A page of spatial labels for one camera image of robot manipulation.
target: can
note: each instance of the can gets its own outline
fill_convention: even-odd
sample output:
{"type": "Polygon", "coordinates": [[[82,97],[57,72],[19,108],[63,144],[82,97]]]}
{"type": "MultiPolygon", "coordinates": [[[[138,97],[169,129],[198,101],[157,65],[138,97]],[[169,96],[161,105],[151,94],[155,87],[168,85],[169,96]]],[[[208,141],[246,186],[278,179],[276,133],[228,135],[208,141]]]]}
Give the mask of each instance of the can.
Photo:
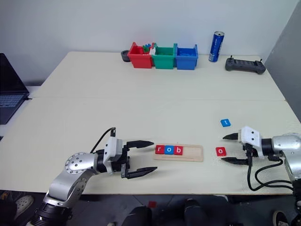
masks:
{"type": "Polygon", "coordinates": [[[214,32],[211,50],[209,54],[209,61],[216,62],[220,55],[222,41],[224,40],[224,32],[214,32]]]}

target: wooden board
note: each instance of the wooden board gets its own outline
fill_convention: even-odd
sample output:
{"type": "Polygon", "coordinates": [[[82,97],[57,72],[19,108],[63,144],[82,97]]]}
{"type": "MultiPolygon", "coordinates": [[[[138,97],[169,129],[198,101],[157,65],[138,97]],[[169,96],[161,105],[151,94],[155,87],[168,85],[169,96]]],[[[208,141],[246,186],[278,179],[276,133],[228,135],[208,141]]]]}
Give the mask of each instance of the wooden board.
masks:
{"type": "Polygon", "coordinates": [[[167,161],[203,161],[203,146],[201,145],[181,145],[181,144],[156,144],[156,145],[172,145],[183,146],[183,155],[175,154],[156,154],[154,153],[155,160],[167,161]]]}

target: laptop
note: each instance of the laptop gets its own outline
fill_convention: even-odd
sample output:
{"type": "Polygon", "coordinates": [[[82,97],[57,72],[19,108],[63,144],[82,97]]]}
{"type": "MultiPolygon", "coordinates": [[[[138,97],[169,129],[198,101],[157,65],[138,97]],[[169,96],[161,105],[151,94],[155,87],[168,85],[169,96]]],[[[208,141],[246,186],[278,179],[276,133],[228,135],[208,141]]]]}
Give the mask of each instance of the laptop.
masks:
{"type": "Polygon", "coordinates": [[[0,53],[0,125],[8,123],[28,95],[27,88],[8,59],[0,53]]]}

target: storage bin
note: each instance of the storage bin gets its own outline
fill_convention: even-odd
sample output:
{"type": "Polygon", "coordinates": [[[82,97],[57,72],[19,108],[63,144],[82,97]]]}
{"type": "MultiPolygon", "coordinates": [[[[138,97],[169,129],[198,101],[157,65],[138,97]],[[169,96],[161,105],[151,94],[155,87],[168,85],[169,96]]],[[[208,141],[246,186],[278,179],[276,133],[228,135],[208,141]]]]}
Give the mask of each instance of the storage bin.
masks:
{"type": "Polygon", "coordinates": [[[153,62],[149,52],[145,52],[142,46],[137,46],[136,42],[133,42],[127,56],[130,58],[134,68],[151,68],[153,62]]]}
{"type": "Polygon", "coordinates": [[[178,48],[176,45],[176,66],[179,70],[194,70],[198,62],[198,46],[194,48],[178,48]]]}
{"type": "Polygon", "coordinates": [[[154,43],[156,50],[154,55],[151,55],[154,65],[157,69],[173,69],[175,66],[176,44],[174,47],[158,47],[154,43]]]}

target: game controller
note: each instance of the game controller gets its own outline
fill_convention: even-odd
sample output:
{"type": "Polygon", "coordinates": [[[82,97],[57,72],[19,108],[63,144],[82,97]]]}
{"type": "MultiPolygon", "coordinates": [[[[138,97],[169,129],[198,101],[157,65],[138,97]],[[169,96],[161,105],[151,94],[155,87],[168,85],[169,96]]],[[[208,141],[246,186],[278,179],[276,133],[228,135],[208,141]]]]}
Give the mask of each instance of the game controller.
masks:
{"type": "Polygon", "coordinates": [[[262,74],[265,72],[266,68],[261,61],[262,59],[260,61],[237,60],[231,55],[231,57],[226,60],[225,68],[227,71],[239,70],[262,74]]]}

